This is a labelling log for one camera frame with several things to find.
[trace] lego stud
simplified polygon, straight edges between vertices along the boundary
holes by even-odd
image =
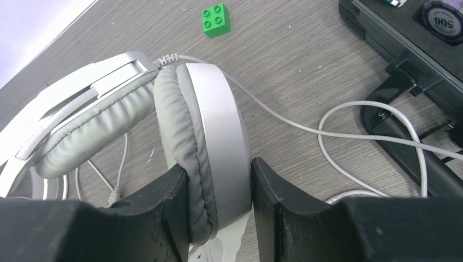
[[[203,15],[204,15],[204,17],[208,17],[209,15],[211,15],[211,12],[208,9],[205,9],[203,11]]]
[[[216,6],[214,7],[214,12],[218,13],[218,12],[220,12],[220,9],[221,9],[221,8],[220,8],[220,5],[216,5]]]

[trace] black foam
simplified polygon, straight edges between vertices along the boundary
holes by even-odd
[[[457,79],[463,80],[463,44],[452,46],[444,42],[414,19],[427,0],[409,0],[399,8],[383,0],[360,1]]]

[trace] poker chip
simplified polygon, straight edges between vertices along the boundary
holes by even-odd
[[[386,1],[395,7],[401,7],[403,4],[407,2],[407,0],[386,0]]]
[[[452,44],[463,43],[463,0],[430,0],[422,8],[428,30]]]

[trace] gray wood grain surface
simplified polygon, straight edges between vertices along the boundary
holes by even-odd
[[[337,0],[227,0],[231,33],[209,39],[202,32],[200,12],[216,3],[100,0],[1,89],[0,128],[47,84],[127,51],[142,51],[153,59],[172,52],[205,59],[236,77],[279,114],[310,127],[317,127],[335,105],[364,99],[387,77],[386,62],[342,22]],[[320,199],[360,188],[329,165],[316,136],[278,121],[232,89],[248,128],[252,156],[264,158],[285,179]],[[425,97],[404,95],[394,105],[411,118],[419,132],[446,119]],[[365,133],[358,116],[358,108],[340,112],[328,120],[326,130]],[[325,141],[342,167],[370,185],[394,196],[418,195],[418,187],[375,142]],[[452,148],[443,134],[426,142]],[[93,158],[112,183],[122,151],[120,138]],[[461,165],[452,167],[461,173]],[[129,133],[123,195],[151,182],[166,168],[156,115],[152,114]],[[106,205],[109,190],[87,164],[81,167],[80,184],[86,201]],[[76,199],[74,183],[70,198]],[[258,261],[258,257],[251,215],[237,261]]]

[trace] green lego brick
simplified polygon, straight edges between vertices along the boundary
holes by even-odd
[[[223,3],[203,10],[203,31],[210,38],[231,31],[230,15]]]

